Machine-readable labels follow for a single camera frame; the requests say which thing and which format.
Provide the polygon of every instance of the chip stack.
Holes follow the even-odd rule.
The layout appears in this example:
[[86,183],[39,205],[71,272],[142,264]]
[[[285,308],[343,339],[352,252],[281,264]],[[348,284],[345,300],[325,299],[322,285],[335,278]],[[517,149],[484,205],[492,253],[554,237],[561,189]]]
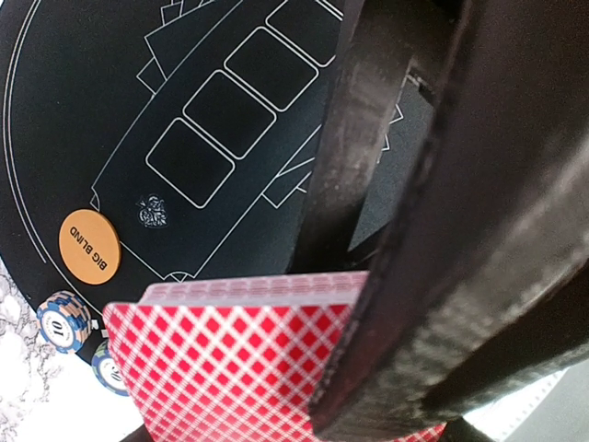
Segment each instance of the chip stack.
[[60,291],[37,309],[40,333],[60,353],[77,352],[92,332],[90,312],[77,295]]
[[120,396],[129,396],[122,382],[121,373],[110,355],[109,341],[98,346],[92,357],[92,370],[105,388]]

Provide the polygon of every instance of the curved white line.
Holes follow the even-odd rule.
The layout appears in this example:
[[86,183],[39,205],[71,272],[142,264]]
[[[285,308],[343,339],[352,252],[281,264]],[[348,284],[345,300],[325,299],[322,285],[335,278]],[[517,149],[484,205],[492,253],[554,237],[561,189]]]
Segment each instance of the curved white line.
[[[266,20],[264,21],[266,23],[266,26],[273,30],[275,33],[277,33],[278,35],[280,35],[281,37],[283,37],[283,39],[290,43],[290,46],[297,49],[300,53],[302,53],[304,56],[306,56],[306,58],[308,58],[309,60],[313,61],[313,63],[315,63],[317,66],[319,67],[328,67],[331,62],[333,62],[333,60],[335,60],[335,53],[333,54],[333,56],[329,59],[329,61],[327,63],[321,63],[320,61],[318,61],[315,57],[313,57],[310,53],[308,53],[307,51],[305,51],[301,46],[299,46],[298,44],[296,44],[295,41],[293,41],[292,39],[288,38],[286,36],[286,34],[284,34],[283,32],[281,32],[277,27],[275,27],[274,25],[272,25],[272,23],[270,22],[272,16],[274,14],[276,14],[280,8],[282,8],[284,5],[286,5],[286,3],[288,3],[289,0],[284,0],[278,7],[276,7],[276,9],[274,9],[267,17]],[[328,14],[330,14],[331,16],[334,16],[337,20],[341,21],[341,17],[334,14],[333,11],[328,8],[327,6],[325,6],[324,4],[320,3],[320,2],[316,2],[320,7],[322,7],[323,9],[325,9],[327,11]]]
[[[243,79],[239,75],[238,72],[234,71],[231,68],[231,66],[229,66],[229,62],[231,61],[231,57],[233,57],[233,55],[235,55],[237,53],[237,51],[239,51],[241,49],[241,47],[244,44],[246,44],[248,42],[248,40],[251,37],[253,37],[253,35],[256,32],[265,32],[271,38],[274,38],[275,40],[277,40],[279,43],[281,43],[282,46],[284,46],[287,50],[289,50],[294,55],[296,55],[308,67],[310,67],[311,70],[313,71],[313,73],[315,74],[315,76],[313,76],[313,78],[311,78],[311,80],[309,80],[309,82],[306,85],[304,85],[301,88],[301,90],[299,90],[299,92],[296,94],[296,96],[294,96],[293,99],[291,99],[291,101],[284,108],[280,108],[280,107],[278,107],[277,104],[272,103],[270,99],[268,99],[266,96],[264,96],[264,94],[261,93],[261,91],[254,88],[250,83],[248,83],[245,79]],[[312,64],[309,60],[307,60],[306,57],[302,53],[300,53],[292,44],[290,44],[288,41],[286,41],[282,36],[280,36],[279,34],[277,34],[274,31],[272,31],[272,29],[264,28],[263,26],[258,26],[254,30],[252,30],[251,33],[241,43],[239,43],[238,46],[229,55],[227,55],[227,57],[225,58],[225,61],[223,62],[223,68],[229,74],[231,74],[236,80],[238,80],[239,82],[244,84],[246,87],[248,87],[253,93],[257,94],[261,99],[264,99],[268,104],[270,104],[278,112],[288,111],[290,109],[290,107],[293,106],[295,104],[295,102],[305,93],[305,91],[307,89],[309,89],[309,87],[313,84],[313,82],[315,82],[315,80],[317,80],[319,78],[319,70],[317,69],[317,67],[314,64]]]
[[281,174],[279,175],[279,177],[283,177],[284,175],[291,173],[299,168],[302,168],[305,164],[309,164],[311,161],[313,161],[315,159],[315,157],[306,159],[305,161],[303,161],[302,163],[298,163],[296,166],[292,166],[290,169],[285,170],[284,172],[281,172]]
[[[224,16],[221,17],[221,19],[219,21],[217,21],[217,23],[206,33],[204,34],[204,36],[202,37],[202,39],[196,43],[194,45],[194,47],[192,47],[191,51],[188,52],[188,54],[182,59],[182,61],[178,64],[178,66],[176,66],[174,68],[174,70],[171,72],[171,74],[169,75],[168,78],[166,78],[166,80],[164,81],[164,83],[162,84],[162,86],[160,86],[160,89],[166,85],[166,83],[168,82],[168,80],[176,73],[176,71],[178,71],[182,65],[184,64],[184,62],[186,60],[188,60],[188,58],[192,55],[192,53],[196,50],[196,48],[198,48],[201,43],[223,22],[225,21],[225,19],[227,17],[229,17],[229,15],[235,11],[237,9],[237,7],[239,5],[241,5],[243,3],[243,0],[239,0],[235,6],[233,6],[229,12],[227,12]],[[139,119],[141,118],[141,116],[144,114],[145,110],[147,109],[147,107],[149,106],[149,104],[151,103],[151,101],[154,99],[154,97],[152,96],[152,98],[149,99],[149,101],[147,101],[147,103],[145,104],[144,108],[141,109],[141,112],[139,112],[139,115],[137,115],[137,117],[133,120],[133,122],[131,123],[131,126],[129,126],[129,129],[127,129],[127,132],[125,132],[125,134],[122,136],[120,142],[117,144],[117,146],[114,148],[114,150],[112,151],[112,153],[109,156],[109,159],[107,159],[107,162],[104,163],[104,166],[102,167],[102,169],[100,170],[100,172],[98,173],[96,179],[94,180],[94,182],[92,183],[91,189],[94,190],[94,186],[96,185],[96,183],[98,182],[98,180],[100,179],[100,177],[102,176],[102,173],[104,172],[104,170],[107,168],[108,164],[110,163],[110,161],[112,160],[112,158],[114,157],[114,154],[117,152],[117,150],[119,150],[119,147],[121,147],[122,142],[125,140],[125,138],[127,138],[127,135],[129,134],[129,132],[132,130],[132,128],[137,124],[137,122],[139,121]]]
[[176,279],[176,277],[174,276],[174,274],[178,274],[178,273],[182,273],[182,274],[186,274],[187,276],[184,278],[186,279],[187,277],[189,278],[196,278],[204,269],[204,267],[206,266],[206,264],[209,263],[209,261],[213,258],[213,256],[216,254],[216,252],[219,251],[219,249],[221,248],[221,246],[223,246],[223,244],[227,241],[227,239],[231,236],[231,234],[235,231],[235,229],[237,228],[237,226],[241,223],[241,221],[243,221],[243,219],[246,217],[246,215],[251,211],[251,209],[254,207],[254,205],[256,205],[256,203],[263,198],[266,198],[266,196],[264,195],[264,193],[270,188],[270,186],[272,186],[272,184],[276,181],[276,179],[279,177],[279,175],[281,174],[281,172],[283,172],[283,170],[286,168],[286,166],[288,166],[288,164],[296,157],[296,155],[301,151],[301,149],[303,149],[303,147],[306,146],[306,144],[315,136],[315,134],[319,131],[319,129],[321,128],[321,125],[319,125],[312,133],[310,136],[308,136],[306,138],[306,140],[293,152],[293,154],[290,156],[290,158],[288,158],[286,161],[284,161],[283,166],[281,167],[281,169],[276,173],[276,175],[274,175],[274,177],[268,182],[268,184],[266,185],[266,187],[264,187],[264,189],[259,193],[259,195],[254,199],[254,201],[249,205],[249,207],[244,211],[244,213],[239,217],[239,219],[235,222],[235,224],[227,231],[227,233],[225,234],[225,236],[219,241],[219,243],[216,245],[216,247],[214,248],[214,250],[209,253],[209,256],[207,257],[207,259],[201,264],[201,267],[199,267],[199,269],[196,271],[196,273],[188,273],[185,271],[174,271],[174,272],[170,272],[168,274],[166,274],[165,276],[162,276],[160,273],[158,273],[153,267],[151,267],[147,262],[145,262],[143,259],[141,259],[135,252],[133,252],[129,247],[127,247],[125,244],[121,243],[123,245],[123,247],[128,250],[137,260],[139,260],[140,262],[143,263],[143,265],[145,267],[147,267],[149,270],[151,270],[156,276],[158,276],[160,279],[162,279],[163,281],[165,281],[168,278],[174,278]]
[[90,205],[94,207],[97,210],[97,212],[100,212],[100,197],[94,189],[92,189],[92,193],[94,193],[94,196],[90,200]]
[[25,201],[23,199],[22,192],[20,190],[20,185],[18,183],[17,170],[16,170],[15,161],[14,161],[14,157],[13,157],[13,150],[12,150],[12,135],[10,133],[10,127],[11,127],[10,111],[12,109],[12,89],[14,87],[15,76],[16,76],[17,67],[18,67],[18,60],[20,59],[20,53],[22,51],[22,46],[23,46],[23,43],[27,37],[27,33],[29,32],[30,24],[32,23],[32,20],[35,17],[35,14],[37,13],[40,2],[41,2],[41,0],[35,0],[33,2],[33,4],[31,5],[29,12],[27,13],[27,16],[25,17],[25,21],[23,22],[23,25],[22,25],[20,32],[19,32],[17,44],[15,44],[15,47],[12,52],[11,62],[10,62],[10,66],[8,69],[8,75],[6,77],[6,88],[5,88],[5,96],[4,96],[5,100],[4,100],[4,109],[3,109],[3,117],[5,118],[5,124],[3,124],[3,137],[5,140],[4,150],[5,150],[6,165],[8,166],[8,161],[9,161],[9,157],[10,157],[11,169],[12,169],[12,173],[14,175],[14,183],[11,178],[10,169],[8,169],[6,172],[8,175],[8,179],[10,181],[10,186],[13,191],[13,197],[15,198],[15,204],[17,205],[18,212],[21,215],[20,219],[23,223],[23,226],[25,227],[25,229],[29,233],[29,229],[27,228],[27,222],[25,221],[24,217],[22,216],[22,213],[21,213],[21,210],[19,207],[19,203],[16,199],[14,184],[16,184],[18,199],[20,200],[20,203],[22,204],[22,208],[25,211],[25,215],[27,217],[27,220],[30,223],[30,228],[32,229],[32,232],[34,233],[35,238],[39,242],[39,245],[43,249],[43,252],[47,255],[47,258],[52,263],[52,265],[55,268],[55,270],[57,271],[57,273],[59,273],[62,276],[62,278],[65,280],[65,282],[72,288],[72,290],[74,290],[82,299],[84,299],[89,307],[91,307],[100,316],[102,316],[102,312],[99,309],[97,309],[86,297],[84,297],[79,292],[79,290],[77,290],[77,288],[75,288],[75,286],[70,282],[70,280],[62,272],[62,270],[57,266],[57,264],[55,263],[55,261],[53,260],[53,258],[51,256],[51,254],[45,248],[43,241],[40,239],[39,234],[37,233],[37,230],[35,229],[35,226],[30,219],[29,212],[27,210],[27,206],[25,205]]

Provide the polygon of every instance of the printed logo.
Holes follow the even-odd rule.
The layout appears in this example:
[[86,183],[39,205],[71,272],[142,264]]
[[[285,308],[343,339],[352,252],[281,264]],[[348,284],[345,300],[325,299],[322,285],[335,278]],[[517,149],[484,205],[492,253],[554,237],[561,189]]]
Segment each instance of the printed logo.
[[157,195],[149,195],[146,199],[142,196],[137,205],[141,207],[138,216],[143,227],[167,227],[167,212],[164,200]]

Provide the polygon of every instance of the white marble surface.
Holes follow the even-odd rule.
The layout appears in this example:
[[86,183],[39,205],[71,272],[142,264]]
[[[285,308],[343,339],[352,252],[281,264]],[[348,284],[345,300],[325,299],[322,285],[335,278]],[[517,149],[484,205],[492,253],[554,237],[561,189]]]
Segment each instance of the white marble surface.
[[142,423],[130,398],[104,389],[79,357],[43,340],[0,261],[0,442],[119,442]]

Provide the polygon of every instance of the orange dealer button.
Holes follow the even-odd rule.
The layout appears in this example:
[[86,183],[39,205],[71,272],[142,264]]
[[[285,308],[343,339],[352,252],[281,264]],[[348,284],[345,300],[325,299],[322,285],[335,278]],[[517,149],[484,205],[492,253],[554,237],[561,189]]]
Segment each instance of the orange dealer button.
[[65,266],[80,281],[99,285],[109,281],[121,263],[121,243],[110,221],[93,210],[76,210],[59,231]]

